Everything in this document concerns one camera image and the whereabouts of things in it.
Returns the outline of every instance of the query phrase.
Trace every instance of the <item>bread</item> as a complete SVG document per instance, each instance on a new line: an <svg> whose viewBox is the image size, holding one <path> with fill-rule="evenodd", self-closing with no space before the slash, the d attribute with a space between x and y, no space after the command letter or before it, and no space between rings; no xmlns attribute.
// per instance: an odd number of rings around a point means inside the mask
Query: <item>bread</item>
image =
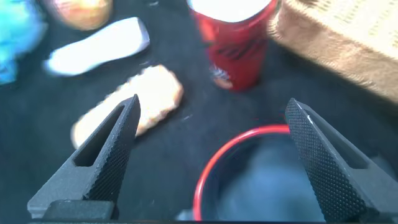
<svg viewBox="0 0 398 224"><path fill-rule="evenodd" d="M48 0L61 21L79 30L93 30L105 24L112 0Z"/></svg>
<svg viewBox="0 0 398 224"><path fill-rule="evenodd" d="M78 149L120 102L134 94L138 95L141 104L141 117L136 132L138 136L179 106L183 87L175 74L163 65L145 69L142 74L131 77L119 86L73 125L71 139L74 147Z"/></svg>

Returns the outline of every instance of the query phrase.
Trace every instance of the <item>black table surface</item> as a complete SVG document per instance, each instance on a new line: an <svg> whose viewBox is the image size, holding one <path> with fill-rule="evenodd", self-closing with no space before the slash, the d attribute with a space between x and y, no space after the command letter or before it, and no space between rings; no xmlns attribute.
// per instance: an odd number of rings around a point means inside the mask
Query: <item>black table surface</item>
<svg viewBox="0 0 398 224"><path fill-rule="evenodd" d="M242 93L214 86L209 61L184 0L118 0L110 22L140 17L150 47L77 77L50 77L51 51L92 32L47 16L49 29L19 63L15 83L0 86L0 223L26 222L26 203L74 151L70 128L129 77L164 64L185 89L180 108L138 138L121 189L121 220L172 220L191 208L207 160L227 140L257 126L284 123L291 97L312 107L368 156L398 170L395 106L269 41L261 82Z"/></svg>

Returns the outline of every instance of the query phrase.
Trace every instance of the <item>cup rim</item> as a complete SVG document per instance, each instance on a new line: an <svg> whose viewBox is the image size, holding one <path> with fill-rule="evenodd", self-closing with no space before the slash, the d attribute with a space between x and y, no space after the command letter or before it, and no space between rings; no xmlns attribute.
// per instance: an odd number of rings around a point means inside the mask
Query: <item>cup rim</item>
<svg viewBox="0 0 398 224"><path fill-rule="evenodd" d="M229 140L223 147L221 147L216 154L214 154L211 159L208 161L205 169L202 171L199 181L197 183L197 187L195 189L195 194L193 197L193 219L195 221L202 221L201 219L201 200L203 196L203 188L206 184L206 180L218 162L218 160L231 148L233 148L238 143L246 141L250 138L253 138L262 134L290 134L289 126L287 124L273 124L267 126L261 126L258 128L251 129L246 131L235 138Z"/></svg>

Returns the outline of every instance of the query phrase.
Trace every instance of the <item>blue object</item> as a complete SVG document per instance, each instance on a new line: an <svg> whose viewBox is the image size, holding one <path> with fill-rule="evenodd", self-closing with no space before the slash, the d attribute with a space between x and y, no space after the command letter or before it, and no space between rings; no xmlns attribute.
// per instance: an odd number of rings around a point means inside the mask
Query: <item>blue object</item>
<svg viewBox="0 0 398 224"><path fill-rule="evenodd" d="M0 0L0 85L15 81L16 59L33 50L46 29L31 0Z"/></svg>

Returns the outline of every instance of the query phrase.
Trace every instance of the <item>black bowl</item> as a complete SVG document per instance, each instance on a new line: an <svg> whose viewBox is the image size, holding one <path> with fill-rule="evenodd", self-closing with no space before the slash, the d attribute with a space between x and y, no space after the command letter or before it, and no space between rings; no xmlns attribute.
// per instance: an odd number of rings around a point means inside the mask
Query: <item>black bowl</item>
<svg viewBox="0 0 398 224"><path fill-rule="evenodd" d="M197 221L325 221L287 125L224 145L202 172L193 213Z"/></svg>

